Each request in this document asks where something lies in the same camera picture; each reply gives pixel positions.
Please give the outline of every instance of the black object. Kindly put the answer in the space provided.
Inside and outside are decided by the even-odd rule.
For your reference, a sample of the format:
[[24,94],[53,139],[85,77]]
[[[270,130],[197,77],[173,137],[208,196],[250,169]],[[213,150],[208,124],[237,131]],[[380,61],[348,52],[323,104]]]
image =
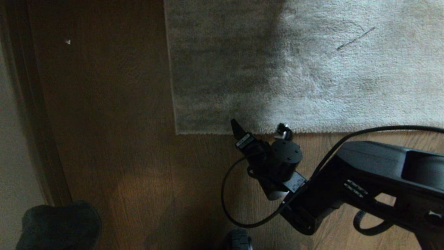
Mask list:
[[100,217],[88,202],[63,207],[36,206],[22,219],[16,250],[92,250],[101,230]]
[[222,243],[223,250],[253,250],[251,237],[245,229],[232,229]]
[[[376,235],[395,224],[415,233],[423,248],[425,245],[444,247],[444,241],[440,239],[444,233],[444,155],[370,141],[344,143],[353,136],[375,131],[415,129],[444,133],[444,129],[386,126],[352,133],[329,151],[311,179],[305,181],[299,174],[294,174],[301,155],[297,162],[284,160],[283,156],[290,152],[292,146],[295,147],[283,144],[290,141],[278,139],[270,147],[266,142],[258,141],[251,133],[243,131],[235,120],[233,124],[235,137],[239,140],[236,146],[250,164],[247,168],[249,175],[262,182],[267,196],[269,190],[291,192],[266,221],[279,212],[295,229],[311,235],[316,232],[323,218],[346,202],[362,210],[355,217],[354,226],[363,234]],[[287,138],[293,136],[291,130],[282,124],[277,131],[280,136],[283,135],[282,131],[286,132]],[[273,147],[275,143],[281,144],[281,147]],[[297,149],[295,153],[300,153],[298,146]],[[293,174],[289,174],[290,169],[293,169]],[[284,185],[289,181],[289,175],[290,180],[295,177],[294,183],[299,183],[295,189],[291,185]],[[269,182],[267,189],[263,186],[266,181]],[[395,196],[395,205],[378,202],[375,197],[380,193]],[[228,218],[238,226],[253,227],[265,223],[263,220],[249,225],[241,224],[229,216],[223,197],[222,206]],[[360,222],[365,213],[385,221],[374,228],[362,229]]]
[[231,120],[231,126],[234,137],[238,139],[236,148],[247,157],[250,165],[248,174],[259,181],[269,200],[285,196],[288,193],[285,183],[292,179],[294,170],[302,160],[299,145],[291,141],[293,132],[284,124],[279,124],[277,133],[282,138],[270,145],[256,139],[252,133],[246,133],[235,119]]

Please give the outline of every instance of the door frame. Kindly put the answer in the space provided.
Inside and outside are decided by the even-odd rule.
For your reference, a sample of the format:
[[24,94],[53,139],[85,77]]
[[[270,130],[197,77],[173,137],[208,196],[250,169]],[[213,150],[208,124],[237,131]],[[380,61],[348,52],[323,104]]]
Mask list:
[[0,0],[0,38],[22,130],[46,204],[72,203],[46,111],[26,0]]

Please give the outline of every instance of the black cable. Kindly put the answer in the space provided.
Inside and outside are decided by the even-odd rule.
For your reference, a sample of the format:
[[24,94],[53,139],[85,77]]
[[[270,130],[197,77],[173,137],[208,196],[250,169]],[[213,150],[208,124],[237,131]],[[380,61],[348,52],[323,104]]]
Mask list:
[[276,215],[280,214],[285,208],[288,207],[288,205],[296,198],[296,196],[302,191],[304,190],[308,184],[310,183],[310,181],[316,177],[319,174],[319,171],[322,169],[322,167],[325,165],[325,163],[328,161],[328,159],[333,155],[333,153],[344,143],[346,142],[348,139],[354,137],[354,136],[358,136],[358,135],[362,135],[365,133],[371,133],[371,132],[379,132],[379,131],[389,131],[389,130],[421,130],[421,131],[430,131],[430,132],[437,132],[437,133],[444,133],[444,129],[441,128],[436,128],[436,127],[428,127],[428,126],[416,126],[416,125],[397,125],[397,126],[384,126],[384,127],[376,127],[376,128],[371,128],[371,129],[364,129],[364,130],[360,130],[360,131],[356,131],[354,133],[348,134],[346,136],[344,136],[341,140],[339,140],[331,149],[330,151],[324,156],[324,158],[322,159],[322,161],[318,164],[318,166],[316,167],[315,171],[313,172],[312,177],[310,178],[310,180],[308,180],[308,182],[303,185],[302,187],[300,187],[295,193],[290,194],[292,195],[292,197],[290,197],[290,199],[287,201],[287,203],[281,205],[276,211],[274,211],[271,215],[269,215],[268,217],[266,217],[265,219],[253,223],[253,224],[243,224],[240,223],[238,221],[236,221],[233,217],[231,217],[230,213],[227,211],[226,207],[225,207],[225,199],[224,199],[224,189],[225,189],[225,182],[226,179],[228,178],[228,175],[230,174],[230,172],[233,170],[233,168],[239,164],[240,162],[242,162],[243,160],[247,159],[248,157],[263,153],[256,153],[256,154],[252,154],[249,155],[247,157],[242,157],[239,160],[237,160],[227,171],[227,173],[225,174],[225,177],[222,181],[222,190],[221,190],[221,201],[222,201],[222,208],[223,211],[225,213],[225,215],[227,216],[227,218],[235,225],[239,226],[239,227],[243,227],[243,228],[254,228],[254,227],[258,227],[261,226],[265,223],[267,223],[268,221],[270,221],[271,219],[273,219]]
[[383,221],[381,222],[381,224],[371,228],[361,228],[361,221],[366,214],[367,212],[359,210],[356,213],[355,218],[353,219],[353,226],[355,227],[356,231],[360,232],[363,235],[374,236],[387,231],[390,227],[394,225],[392,222]]
[[233,170],[233,168],[239,164],[240,162],[242,162],[243,160],[247,159],[247,157],[242,157],[239,160],[237,160],[233,165],[231,165],[231,167],[228,169],[227,173],[225,174],[225,177],[222,181],[222,190],[221,190],[221,202],[222,202],[222,208],[223,211],[225,213],[225,215],[227,216],[227,218],[236,226],[239,227],[243,227],[243,228],[254,228],[254,227],[258,227],[261,226],[265,223],[267,223],[268,221],[270,221],[271,219],[273,219],[276,215],[280,214],[286,207],[288,207],[288,205],[293,201],[293,199],[299,194],[299,192],[301,190],[304,189],[304,186],[302,186],[301,188],[299,188],[294,194],[292,194],[292,197],[290,197],[290,199],[287,201],[287,203],[283,204],[282,206],[280,206],[276,211],[274,211],[272,214],[270,214],[268,217],[266,217],[265,219],[253,223],[253,224],[243,224],[240,223],[238,221],[236,221],[233,217],[231,217],[230,213],[228,212],[228,210],[225,207],[225,199],[224,199],[224,189],[225,189],[225,182],[226,179],[228,178],[228,175],[230,174],[230,172]]
[[428,126],[416,126],[416,125],[397,125],[397,126],[384,126],[384,127],[376,127],[371,129],[364,129],[360,131],[356,131],[354,133],[348,134],[344,136],[340,141],[338,141],[335,146],[333,146],[330,151],[324,156],[322,161],[317,165],[316,169],[313,172],[313,175],[310,179],[315,178],[319,171],[322,169],[322,167],[325,165],[325,163],[328,161],[328,159],[333,155],[333,153],[348,139],[362,135],[365,133],[371,133],[371,132],[380,132],[380,131],[389,131],[389,130],[421,130],[421,131],[430,131],[430,132],[437,132],[437,133],[444,133],[444,129],[442,128],[436,128],[436,127],[428,127]]

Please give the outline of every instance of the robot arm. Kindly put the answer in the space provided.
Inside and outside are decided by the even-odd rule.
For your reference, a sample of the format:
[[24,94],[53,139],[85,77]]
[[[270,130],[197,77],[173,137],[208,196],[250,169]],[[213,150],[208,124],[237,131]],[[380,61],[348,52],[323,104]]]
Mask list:
[[[372,141],[346,142],[310,180],[295,171],[300,147],[283,124],[272,145],[257,140],[232,120],[236,147],[249,162],[269,200],[286,195],[280,215],[299,232],[312,235],[343,203],[362,211],[355,228],[376,235],[392,225],[413,232],[423,249],[444,248],[444,155]],[[393,206],[378,202],[381,193],[396,197]],[[371,229],[360,221],[370,213],[384,220]]]

